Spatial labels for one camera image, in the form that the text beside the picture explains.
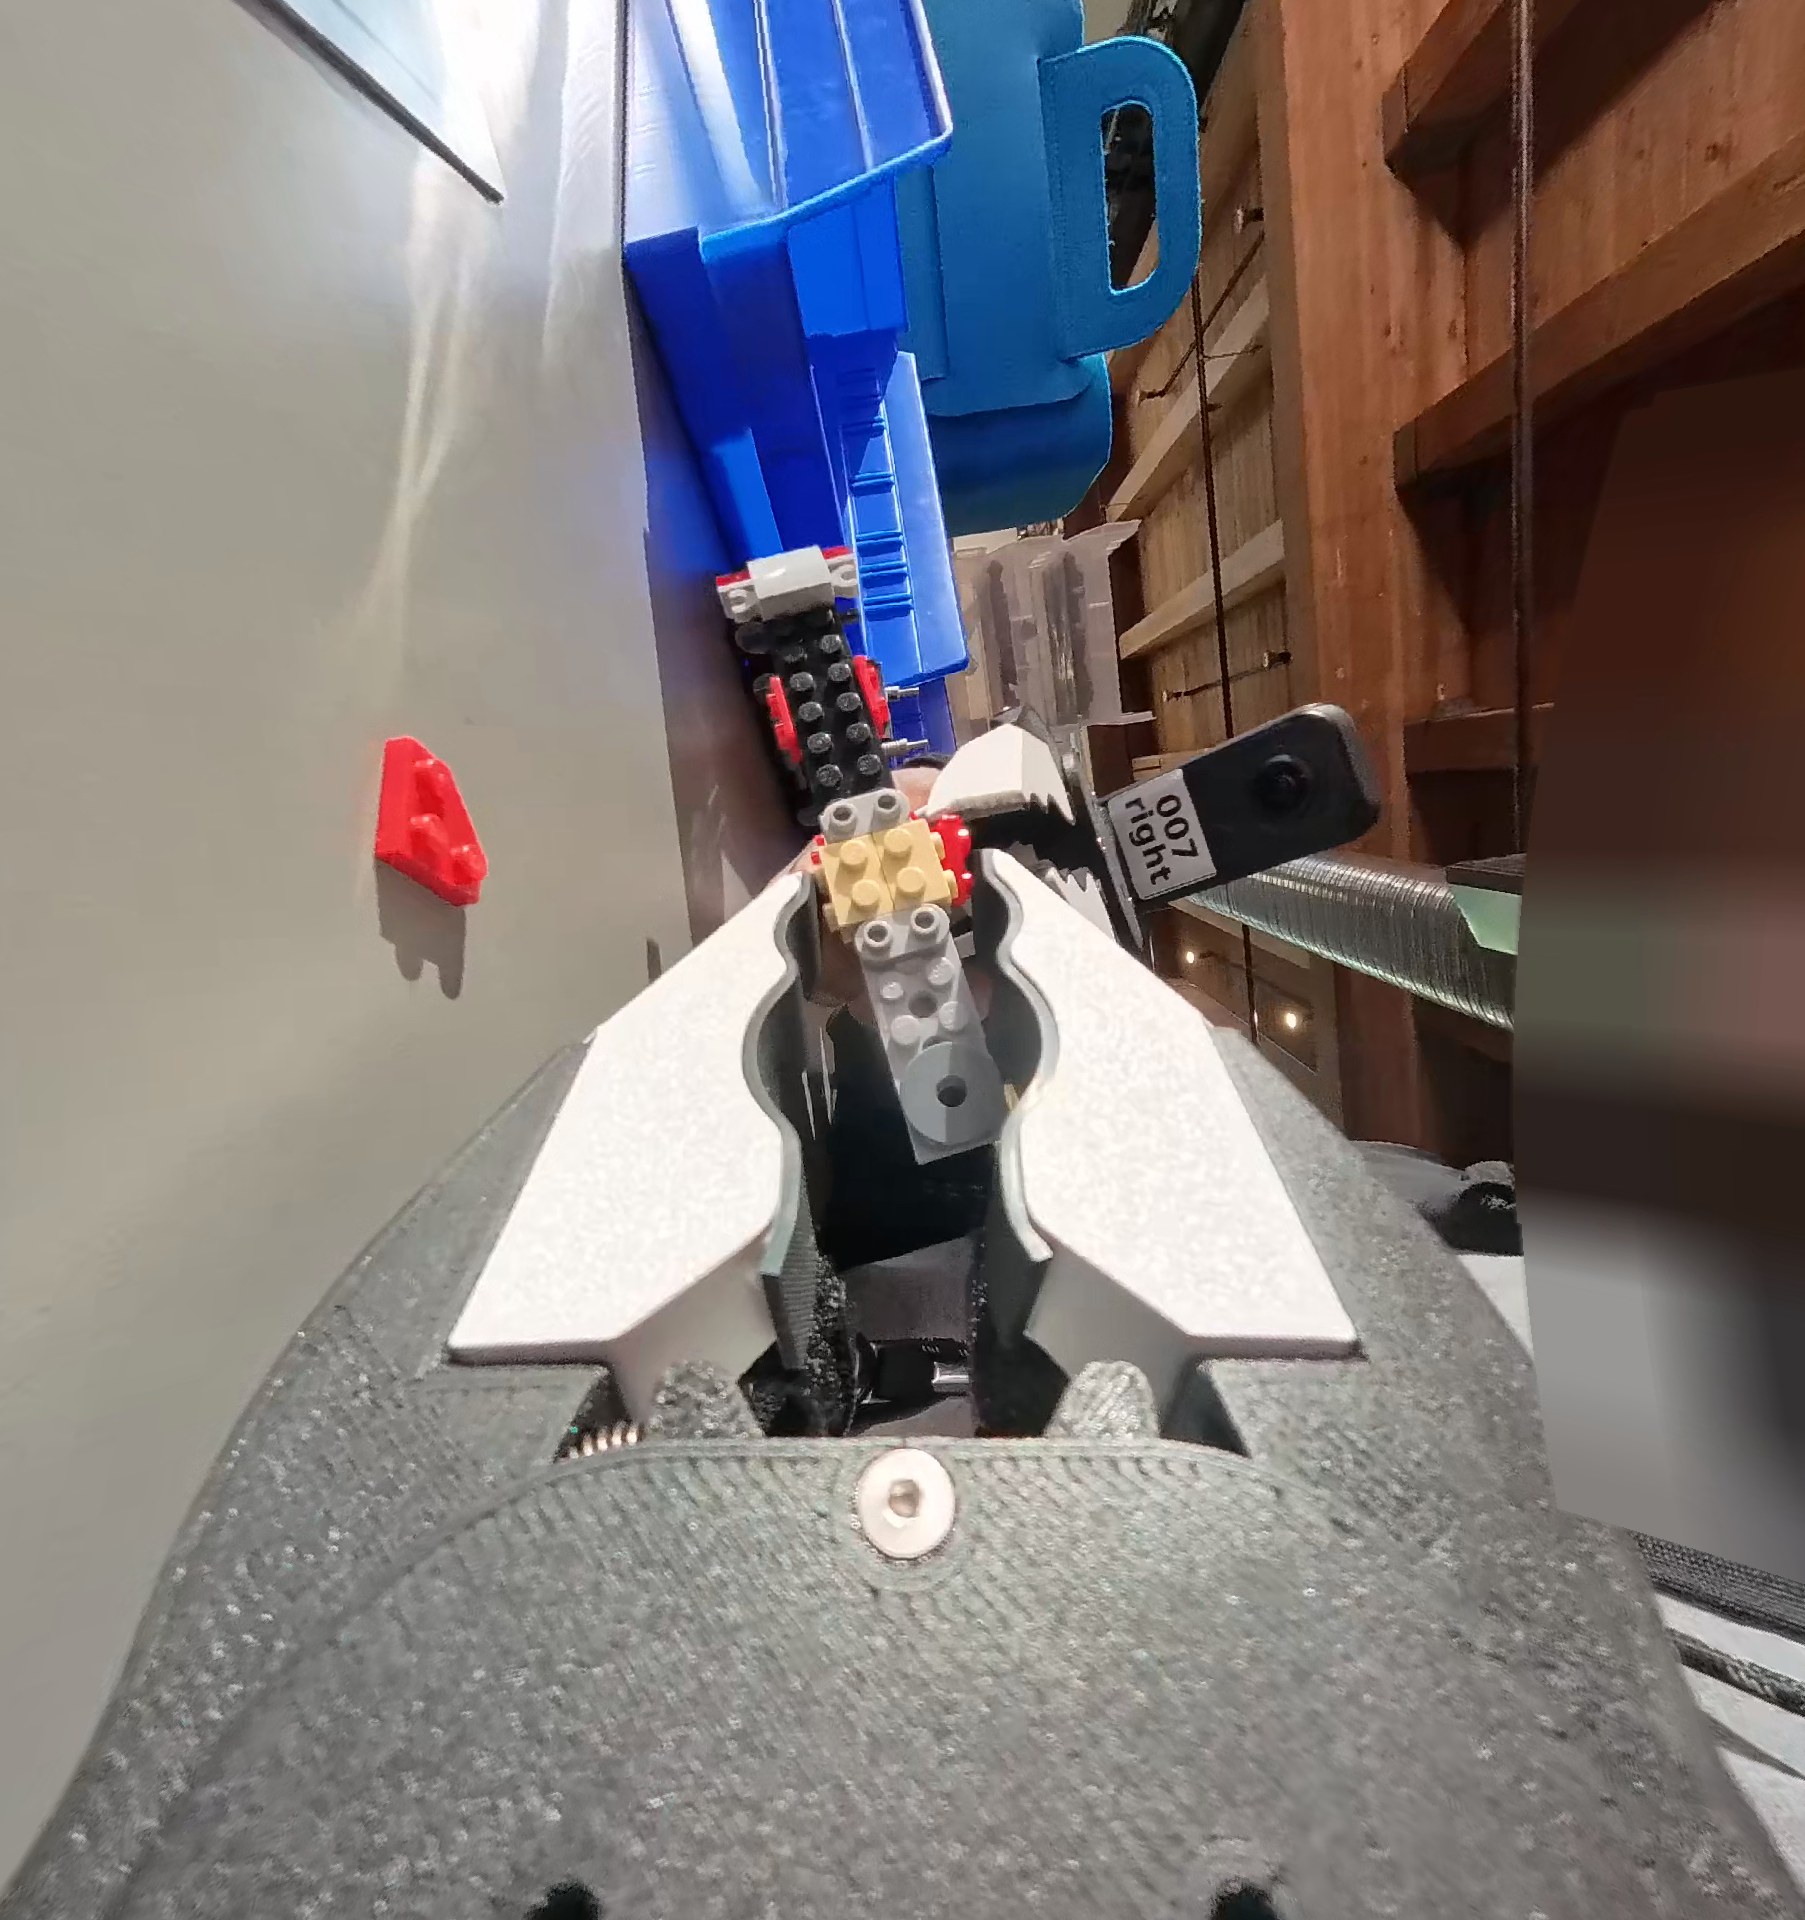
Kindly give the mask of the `black cloth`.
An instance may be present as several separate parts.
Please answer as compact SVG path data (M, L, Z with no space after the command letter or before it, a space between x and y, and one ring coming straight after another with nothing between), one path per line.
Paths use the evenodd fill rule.
M1522 1256L1514 1167L1508 1163L1437 1165L1414 1207L1458 1254Z

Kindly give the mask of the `blue plastic bin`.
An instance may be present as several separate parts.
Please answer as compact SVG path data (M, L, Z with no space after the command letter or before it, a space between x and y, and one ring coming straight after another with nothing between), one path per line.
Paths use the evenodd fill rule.
M952 137L921 4L674 4L713 158L701 256L744 337L811 341L909 322L898 179Z
M903 722L946 749L942 680L967 668L967 643L907 329L817 339L801 358L744 337L701 256L713 158L674 4L713 2L626 4L624 258L722 530L717 574L851 547L848 632Z

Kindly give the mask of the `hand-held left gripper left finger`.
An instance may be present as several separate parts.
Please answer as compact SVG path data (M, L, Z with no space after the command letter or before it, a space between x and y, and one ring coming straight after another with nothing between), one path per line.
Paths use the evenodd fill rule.
M811 882L778 876L601 1023L449 1356L599 1363L647 1415L672 1367L740 1379L776 1344L763 1273L799 1215L813 936Z

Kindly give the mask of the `teal carry case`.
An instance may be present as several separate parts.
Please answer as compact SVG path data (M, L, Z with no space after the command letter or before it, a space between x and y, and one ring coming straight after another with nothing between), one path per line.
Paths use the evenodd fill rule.
M1073 2L927 2L950 148L898 181L909 335L952 537L1071 514L1110 453L1106 354L1148 339L1200 258L1200 119L1167 46L1081 40ZM1154 270L1110 277L1104 121L1144 108Z

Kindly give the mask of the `clear plastic parts box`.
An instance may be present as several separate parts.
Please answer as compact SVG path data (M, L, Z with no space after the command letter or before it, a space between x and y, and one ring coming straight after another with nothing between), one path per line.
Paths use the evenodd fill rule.
M1110 555L1135 522L1071 539L971 537L954 543L967 672L946 682L959 743L1023 707L1052 732L1140 724L1125 709L1113 618Z

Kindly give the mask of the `silver ventilation duct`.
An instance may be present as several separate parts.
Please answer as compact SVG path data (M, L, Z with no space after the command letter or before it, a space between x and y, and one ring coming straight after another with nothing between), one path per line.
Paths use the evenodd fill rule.
M1314 855L1177 901L1510 1032L1514 955L1483 946L1437 867Z

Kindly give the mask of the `toy brick instruction booklet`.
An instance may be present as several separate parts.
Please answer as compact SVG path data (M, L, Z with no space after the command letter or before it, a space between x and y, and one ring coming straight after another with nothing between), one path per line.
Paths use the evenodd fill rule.
M266 2L266 10L489 204L505 200L505 177L457 4Z

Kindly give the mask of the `long toy brick assembly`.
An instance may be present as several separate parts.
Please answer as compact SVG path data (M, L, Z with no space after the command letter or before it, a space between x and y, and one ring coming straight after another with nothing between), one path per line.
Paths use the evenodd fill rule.
M1009 1102L959 951L971 836L957 813L930 815L894 782L886 678L848 632L857 589L846 545L778 551L715 580L776 755L794 782L799 815L811 826L803 870L821 924L857 955L915 1161L930 1165L990 1146ZM940 836L954 901L832 932L811 870L813 842L909 818Z

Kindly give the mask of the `red wedge toy plate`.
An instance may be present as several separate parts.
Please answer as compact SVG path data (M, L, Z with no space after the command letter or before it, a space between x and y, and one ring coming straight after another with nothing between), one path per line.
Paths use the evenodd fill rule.
M451 907L482 897L487 859L455 774L410 734L385 743L374 857Z

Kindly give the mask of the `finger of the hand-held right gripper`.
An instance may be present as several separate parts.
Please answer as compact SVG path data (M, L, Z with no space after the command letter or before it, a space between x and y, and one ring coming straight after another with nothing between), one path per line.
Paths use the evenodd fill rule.
M1019 724L965 741L938 772L938 813L973 822L1029 807L1067 822L1067 784L1054 745Z
M1121 882L1113 882L1094 865L1063 867L1046 861L1044 884L1094 928L1115 938L1133 959L1146 961L1146 932Z

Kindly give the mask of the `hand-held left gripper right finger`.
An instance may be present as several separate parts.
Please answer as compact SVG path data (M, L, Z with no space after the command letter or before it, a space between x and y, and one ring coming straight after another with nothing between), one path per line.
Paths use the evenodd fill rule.
M1127 1360L1160 1408L1202 1358L1356 1356L1208 1021L1013 857L982 855L973 901L1021 1088L982 1263L1000 1348Z

